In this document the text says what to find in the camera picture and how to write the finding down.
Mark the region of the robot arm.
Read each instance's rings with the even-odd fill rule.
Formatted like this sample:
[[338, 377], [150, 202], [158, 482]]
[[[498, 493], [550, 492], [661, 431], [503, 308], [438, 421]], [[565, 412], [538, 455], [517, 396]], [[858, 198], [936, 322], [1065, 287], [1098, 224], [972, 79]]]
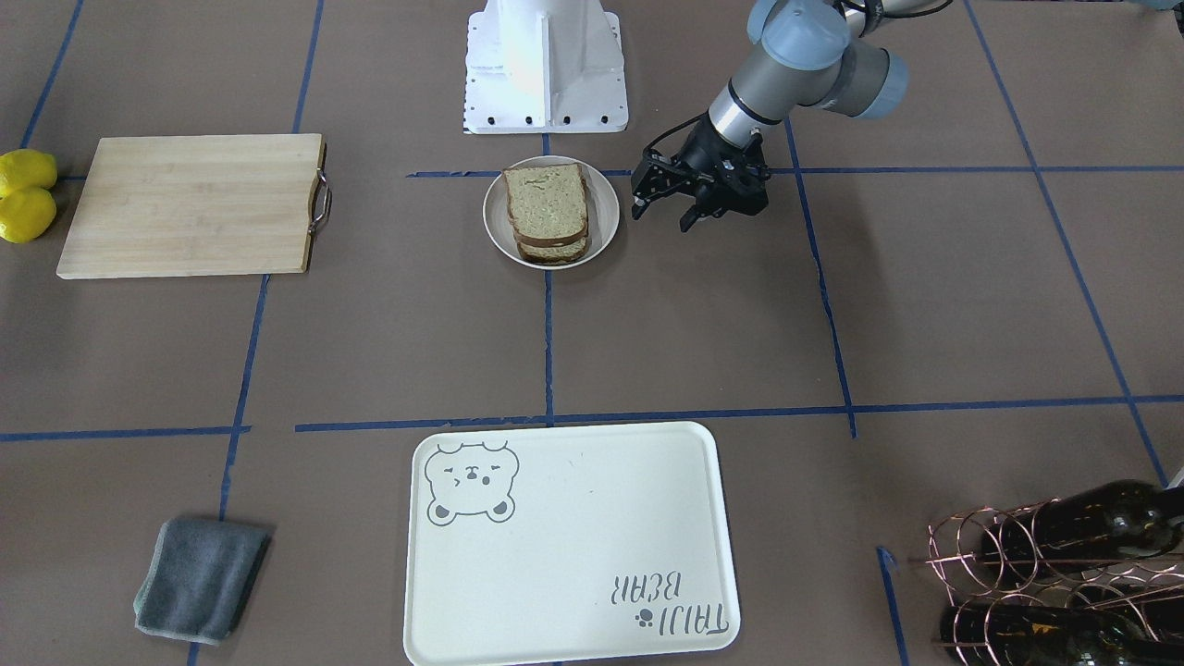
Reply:
[[942, 1], [758, 1], [746, 21], [751, 51], [708, 109], [681, 123], [684, 143], [673, 155], [654, 142], [643, 148], [631, 177], [633, 219], [673, 196], [691, 199], [681, 231], [704, 218], [761, 214], [767, 132], [797, 108], [887, 117], [905, 98], [909, 70], [866, 37], [940, 11]]

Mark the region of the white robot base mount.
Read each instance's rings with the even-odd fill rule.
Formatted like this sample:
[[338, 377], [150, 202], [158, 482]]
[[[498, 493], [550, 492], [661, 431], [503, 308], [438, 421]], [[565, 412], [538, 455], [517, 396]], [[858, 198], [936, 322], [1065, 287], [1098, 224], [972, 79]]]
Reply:
[[599, 1], [487, 1], [466, 38], [466, 134], [626, 130], [620, 21]]

